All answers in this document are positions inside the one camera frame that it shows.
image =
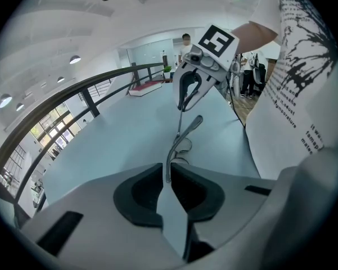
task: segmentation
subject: black cutout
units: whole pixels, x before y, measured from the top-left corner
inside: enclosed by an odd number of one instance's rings
[[[192,222],[212,219],[224,203],[219,185],[177,163],[171,164],[171,178],[173,191]]]
[[[83,214],[67,211],[38,241],[38,245],[51,255],[56,256],[65,245]]]
[[[114,204],[127,220],[137,226],[160,227],[163,219],[156,213],[157,199],[163,189],[163,164],[126,179],[114,191]]]
[[[214,250],[215,249],[208,243],[200,241],[195,226],[192,221],[189,221],[183,259],[187,263],[190,263],[210,254]]]
[[[265,196],[269,196],[271,190],[270,189],[266,189],[266,188],[261,188],[258,186],[253,186],[253,185],[248,185],[245,187],[245,190],[253,192],[253,193],[257,193],[257,194],[261,194],[261,195],[265,195]]]

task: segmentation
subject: ceiling light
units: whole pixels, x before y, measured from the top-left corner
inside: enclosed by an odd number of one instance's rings
[[[3,94],[0,97],[0,108],[5,107],[11,101],[12,97],[9,94]]]
[[[79,62],[81,58],[78,55],[74,55],[70,58],[70,64],[75,64],[76,62]]]
[[[16,111],[20,111],[24,107],[24,104],[19,103],[16,105]]]

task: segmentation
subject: metal rod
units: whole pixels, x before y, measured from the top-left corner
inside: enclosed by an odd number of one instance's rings
[[[82,90],[81,94],[83,95],[84,100],[85,100],[86,104],[88,105],[91,114],[94,117],[98,117],[100,115],[100,112],[99,112],[99,110],[97,110],[96,105],[95,105],[94,101],[92,100],[89,91],[87,89],[84,89],[84,90]]]
[[[132,66],[136,66],[136,63],[135,62],[132,62],[131,63]],[[140,86],[141,83],[140,83],[140,80],[139,80],[139,73],[137,70],[133,71],[133,74],[134,74],[134,79],[136,81],[136,86]]]
[[[193,130],[195,130],[203,121],[204,119],[202,118],[201,115],[198,115],[192,122],[191,124],[186,128],[186,130],[182,133],[182,135],[175,141],[173,147],[171,147],[168,157],[166,158],[166,173],[165,173],[165,179],[167,183],[171,182],[171,173],[170,173],[170,161],[171,161],[171,156],[173,152],[175,151],[175,148],[180,144],[181,141],[184,140],[184,138]]]
[[[181,107],[181,111],[180,111],[179,128],[178,128],[178,133],[176,134],[176,137],[180,136],[181,120],[182,120],[182,107]]]
[[[148,72],[148,78],[150,79],[150,81],[152,81],[151,69],[147,68],[147,72]]]

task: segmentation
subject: glass wall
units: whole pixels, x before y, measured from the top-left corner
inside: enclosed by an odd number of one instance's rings
[[[161,63],[163,61],[163,55],[167,57],[168,66],[175,69],[175,57],[174,57],[174,44],[172,39],[161,40],[145,45],[141,45],[131,49],[133,61],[137,65]],[[157,72],[163,67],[158,66],[151,69],[151,72]],[[147,69],[139,70],[139,77],[147,76]]]

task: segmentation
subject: person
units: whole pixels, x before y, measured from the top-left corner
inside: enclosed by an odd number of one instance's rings
[[[253,67],[250,65],[250,60],[254,59],[255,55],[252,52],[249,52],[245,59],[247,60],[245,65],[243,66],[244,71],[244,79],[242,82],[242,88],[240,92],[240,97],[244,98],[246,95],[247,86],[249,86],[249,95],[248,98],[252,99],[254,93],[254,75],[253,75]]]
[[[237,53],[275,41],[280,53],[246,120],[262,178],[277,179],[323,147],[338,147],[338,48],[308,0],[260,0],[249,22],[232,30]]]
[[[181,61],[183,60],[184,55],[190,52],[192,47],[191,37],[189,34],[185,33],[184,35],[182,35],[182,43],[184,47],[180,49]]]

